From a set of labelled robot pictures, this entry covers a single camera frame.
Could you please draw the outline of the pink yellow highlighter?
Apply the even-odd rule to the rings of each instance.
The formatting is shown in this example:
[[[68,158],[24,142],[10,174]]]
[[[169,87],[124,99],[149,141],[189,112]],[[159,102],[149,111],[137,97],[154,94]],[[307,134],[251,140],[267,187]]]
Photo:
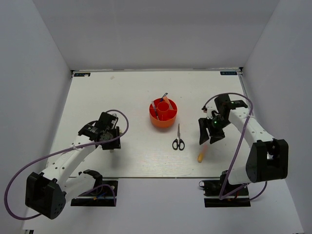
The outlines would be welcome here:
[[[206,155],[207,149],[208,149],[208,145],[207,144],[203,145],[203,147],[202,147],[202,149],[201,149],[201,151],[197,157],[198,163],[201,163],[203,161],[203,159]]]

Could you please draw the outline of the blue ballpoint pen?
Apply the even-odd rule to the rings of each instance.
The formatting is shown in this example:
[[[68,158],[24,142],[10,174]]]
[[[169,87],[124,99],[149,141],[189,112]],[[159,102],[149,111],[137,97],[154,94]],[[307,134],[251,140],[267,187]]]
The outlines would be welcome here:
[[[158,113],[157,113],[157,110],[156,110],[156,106],[155,106],[154,101],[151,102],[151,105],[152,105],[152,108],[153,108],[153,110],[154,110],[154,112],[155,112],[155,115],[156,115],[157,120],[159,120],[159,116],[158,116]]]

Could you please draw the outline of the orange capped white highlighter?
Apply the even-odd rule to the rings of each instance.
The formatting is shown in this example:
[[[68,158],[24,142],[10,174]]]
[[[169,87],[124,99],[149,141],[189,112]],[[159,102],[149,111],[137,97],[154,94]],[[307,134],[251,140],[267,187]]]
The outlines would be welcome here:
[[[177,105],[171,99],[169,99],[167,96],[165,96],[163,98],[163,101],[168,104],[170,111],[176,111],[177,112]]]

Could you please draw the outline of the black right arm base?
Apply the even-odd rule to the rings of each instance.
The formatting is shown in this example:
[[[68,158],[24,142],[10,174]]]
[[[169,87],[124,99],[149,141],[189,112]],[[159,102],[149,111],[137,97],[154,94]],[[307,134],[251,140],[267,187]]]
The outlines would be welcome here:
[[[238,208],[250,207],[249,191],[244,187],[230,194],[223,200],[219,199],[227,171],[223,171],[218,179],[201,180],[198,185],[203,190],[205,208]]]

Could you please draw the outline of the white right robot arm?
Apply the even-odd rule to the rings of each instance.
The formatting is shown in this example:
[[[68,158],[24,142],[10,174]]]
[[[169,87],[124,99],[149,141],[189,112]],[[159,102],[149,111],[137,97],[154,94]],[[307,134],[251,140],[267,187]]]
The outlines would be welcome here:
[[[238,187],[250,183],[285,179],[288,175],[289,145],[284,139],[269,134],[253,117],[253,104],[246,97],[232,100],[230,93],[211,98],[215,109],[209,110],[204,104],[206,117],[200,118],[199,143],[216,143],[225,138],[224,128],[233,125],[240,138],[228,170],[220,176],[220,194],[232,194]],[[247,142],[250,152],[245,165],[235,168],[242,142]]]

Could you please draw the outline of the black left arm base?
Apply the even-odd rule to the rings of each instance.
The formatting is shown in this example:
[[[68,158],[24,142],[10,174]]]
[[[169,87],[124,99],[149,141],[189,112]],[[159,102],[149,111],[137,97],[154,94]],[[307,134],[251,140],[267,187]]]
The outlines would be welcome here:
[[[79,172],[79,175],[89,175],[95,179],[94,188],[89,193],[84,193],[71,200],[72,207],[115,207],[117,204],[117,179],[104,179],[94,170]]]

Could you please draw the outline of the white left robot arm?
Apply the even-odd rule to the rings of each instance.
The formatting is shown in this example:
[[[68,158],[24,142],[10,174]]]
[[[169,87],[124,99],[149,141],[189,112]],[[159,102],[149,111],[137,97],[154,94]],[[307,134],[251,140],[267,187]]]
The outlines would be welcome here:
[[[101,194],[101,173],[86,169],[75,178],[70,176],[97,147],[110,151],[121,148],[117,122],[116,114],[101,113],[98,120],[87,123],[78,131],[70,151],[62,153],[40,173],[32,172],[26,180],[26,206],[49,219],[55,219],[65,204],[79,195]]]

